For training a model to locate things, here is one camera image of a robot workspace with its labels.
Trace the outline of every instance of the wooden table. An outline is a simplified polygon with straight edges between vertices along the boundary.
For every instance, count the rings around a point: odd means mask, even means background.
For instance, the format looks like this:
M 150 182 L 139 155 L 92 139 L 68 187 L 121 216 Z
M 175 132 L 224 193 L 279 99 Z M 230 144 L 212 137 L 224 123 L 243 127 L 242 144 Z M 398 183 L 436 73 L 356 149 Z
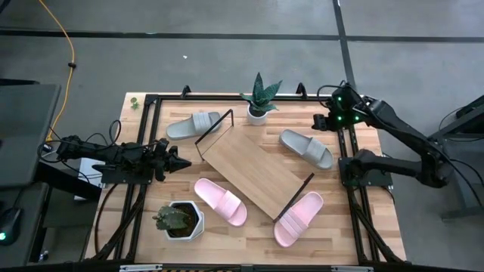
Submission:
M 144 101 L 145 93 L 127 93 L 120 120 L 123 130 L 119 142 L 136 141 L 141 121 L 142 108 L 131 108 L 130 100 L 136 97 Z M 311 129 L 312 115 L 326 113 L 318 102 L 274 102 L 279 111 L 268 115 L 264 126 L 248 125 L 246 120 L 247 103 L 244 101 L 183 101 L 165 100 L 161 107 L 157 138 L 166 137 L 167 125 L 187 119 L 192 113 L 200 111 L 234 111 L 235 126 L 242 128 L 245 135 L 258 144 L 274 158 L 283 162 L 301 181 L 311 172 L 314 178 L 304 189 L 301 196 L 309 191 L 316 191 L 324 199 L 324 206 L 309 225 L 309 229 L 288 249 L 281 248 L 274 240 L 274 224 L 266 213 L 257 208 L 232 184 L 215 171 L 207 162 L 203 162 L 194 142 L 196 138 L 182 141 L 170 141 L 178 145 L 178 154 L 189 159 L 193 165 L 181 171 L 168 174 L 165 182 L 154 181 L 148 187 L 144 203 L 144 214 L 136 252 L 136 263 L 190 263 L 190 264 L 357 264 L 355 241 L 349 215 L 348 198 L 341 185 L 337 159 L 340 149 L 337 134 Z M 153 119 L 153 109 L 148 117 L 145 144 Z M 211 141 L 216 141 L 230 125 L 230 118 L 224 120 L 222 127 L 210 134 Z M 292 129 L 309 137 L 316 137 L 326 144 L 334 155 L 334 166 L 330 170 L 317 169 L 278 143 L 279 134 L 284 129 Z M 365 124 L 355 126 L 358 145 L 380 153 L 377 130 Z M 203 140 L 205 148 L 210 141 Z M 199 178 L 208 178 L 230 190 L 247 206 L 248 218 L 244 226 L 232 227 L 218 216 L 194 192 L 194 182 Z M 119 185 L 104 208 L 99 227 L 99 243 L 104 245 L 111 237 L 121 218 L 126 185 Z M 104 190 L 100 202 L 105 196 Z M 400 236 L 399 223 L 390 195 L 379 187 L 368 188 L 368 199 L 375 228 L 400 258 L 405 259 L 405 252 Z M 161 206 L 173 200 L 193 200 L 205 213 L 205 232 L 189 243 L 169 242 L 165 234 L 157 230 L 151 219 Z M 93 233 L 89 240 L 86 258 L 94 254 Z M 129 247 L 131 229 L 126 234 L 123 256 Z M 368 236 L 362 232 L 365 252 L 370 255 Z

